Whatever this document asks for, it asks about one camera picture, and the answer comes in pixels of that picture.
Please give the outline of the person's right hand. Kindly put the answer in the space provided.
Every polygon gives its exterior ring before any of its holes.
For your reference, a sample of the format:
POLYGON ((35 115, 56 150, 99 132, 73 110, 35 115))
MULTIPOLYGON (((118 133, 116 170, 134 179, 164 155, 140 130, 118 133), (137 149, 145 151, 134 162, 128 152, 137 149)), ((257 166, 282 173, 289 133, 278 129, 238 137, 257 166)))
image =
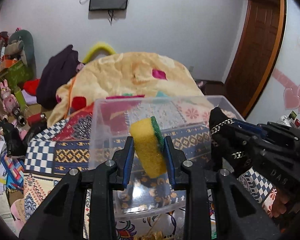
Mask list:
POLYGON ((287 211, 286 204, 289 202, 289 197, 279 189, 277 189, 276 198, 273 202, 271 213, 273 217, 277 218, 287 211))

